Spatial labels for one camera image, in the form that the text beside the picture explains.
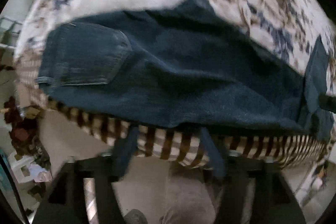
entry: floor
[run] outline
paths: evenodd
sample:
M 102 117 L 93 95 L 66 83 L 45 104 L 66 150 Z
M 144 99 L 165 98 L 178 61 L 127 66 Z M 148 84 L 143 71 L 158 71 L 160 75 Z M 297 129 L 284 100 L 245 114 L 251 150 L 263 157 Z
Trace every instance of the floor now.
M 84 134 L 74 123 L 69 122 L 62 114 L 55 111 L 46 112 L 40 125 L 40 138 L 51 158 L 54 176 L 63 163 L 71 157 L 90 158 L 109 148 L 99 140 Z M 293 191 L 300 187 L 309 168 L 309 166 L 301 166 L 283 172 Z M 145 214 L 148 224 L 158 224 L 159 218 L 164 213 L 164 185 L 168 169 L 169 162 L 167 161 L 154 157 L 134 157 L 124 179 L 114 183 L 122 213 L 126 214 L 135 208 Z M 330 180 L 326 188 L 303 208 L 308 224 L 315 223 L 336 192 L 336 168 L 330 169 L 328 173 Z M 87 182 L 85 188 L 88 193 L 88 218 L 91 224 L 97 224 L 95 202 L 92 200 L 93 183 Z
M 75 124 L 57 112 L 46 113 L 40 126 L 40 138 L 51 158 L 53 175 L 62 167 L 63 162 L 72 156 L 85 159 L 108 149 L 106 144 L 83 134 Z M 148 224 L 158 224 L 163 215 L 163 190 L 168 169 L 169 162 L 165 160 L 134 157 L 124 179 L 114 183 L 122 213 L 138 209 L 145 214 Z M 87 184 L 86 189 L 93 192 L 92 186 Z M 90 202 L 88 205 L 88 218 L 93 224 L 95 206 Z

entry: white laundry basket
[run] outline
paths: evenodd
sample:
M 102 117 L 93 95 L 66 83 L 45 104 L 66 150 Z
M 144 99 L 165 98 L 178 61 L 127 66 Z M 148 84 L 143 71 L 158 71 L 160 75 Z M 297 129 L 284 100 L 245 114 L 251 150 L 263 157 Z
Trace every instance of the white laundry basket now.
M 25 172 L 29 172 L 29 166 L 34 161 L 34 157 L 32 156 L 23 156 L 22 159 L 15 159 L 16 152 L 13 152 L 8 157 L 9 165 L 16 177 L 17 182 L 25 183 L 34 179 L 34 176 L 31 174 L 24 174 Z

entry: denim fabric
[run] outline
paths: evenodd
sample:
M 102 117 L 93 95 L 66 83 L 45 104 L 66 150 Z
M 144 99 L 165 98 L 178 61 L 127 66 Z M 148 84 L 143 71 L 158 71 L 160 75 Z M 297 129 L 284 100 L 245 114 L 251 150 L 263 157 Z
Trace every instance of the denim fabric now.
M 316 40 L 305 74 L 304 99 L 298 123 L 319 141 L 328 142 L 334 125 L 331 112 L 321 109 L 319 96 L 327 92 L 326 73 L 329 56 L 322 44 L 321 36 Z
M 157 127 L 303 131 L 304 77 L 207 0 L 63 24 L 49 34 L 36 82 L 68 106 Z
M 200 142 L 208 152 L 210 166 L 213 168 L 213 175 L 217 178 L 223 178 L 226 175 L 226 166 L 224 164 L 223 158 L 226 158 L 228 153 L 222 153 L 221 155 L 221 149 L 216 147 L 208 129 L 205 127 L 201 128 Z

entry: metal rack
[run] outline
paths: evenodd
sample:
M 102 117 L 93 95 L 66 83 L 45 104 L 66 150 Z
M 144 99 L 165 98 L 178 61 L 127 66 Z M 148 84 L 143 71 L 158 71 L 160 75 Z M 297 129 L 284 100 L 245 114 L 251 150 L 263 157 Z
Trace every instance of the metal rack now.
M 16 28 L 16 26 L 22 26 L 22 23 L 21 23 L 21 22 L 18 22 L 18 21 L 16 21 L 16 20 L 13 20 L 13 19 L 8 18 L 8 17 L 1 17 L 1 18 L 0 18 L 0 27 L 1 27 L 3 21 L 11 22 L 11 24 L 12 24 L 11 27 L 12 27 L 13 30 Z M 13 34 L 15 37 L 17 37 L 17 36 L 19 36 L 20 31 L 21 31 L 21 30 L 13 31 L 12 34 Z M 14 49 L 15 49 L 14 46 L 10 46 L 10 45 L 6 45 L 6 44 L 2 44 L 2 43 L 0 43 L 0 48 L 8 48 L 8 49 L 11 49 L 11 50 L 14 50 Z

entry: brown striped bed skirt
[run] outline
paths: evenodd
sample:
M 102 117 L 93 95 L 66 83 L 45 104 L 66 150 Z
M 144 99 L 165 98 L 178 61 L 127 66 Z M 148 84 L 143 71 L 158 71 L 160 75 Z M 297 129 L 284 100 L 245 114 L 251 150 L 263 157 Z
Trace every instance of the brown striped bed skirt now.
M 113 146 L 118 138 L 125 138 L 129 122 L 108 116 L 83 112 L 67 107 L 60 102 L 49 101 L 48 109 L 63 113 L 83 131 L 104 143 Z M 197 134 L 178 132 L 173 129 L 158 129 L 139 126 L 136 156 L 155 156 L 163 160 L 177 161 L 190 168 L 209 168 L 209 158 L 203 150 Z M 212 136 L 217 145 L 252 159 L 273 157 L 282 168 L 310 164 L 327 153 L 327 144 L 311 136 L 244 137 L 225 133 Z

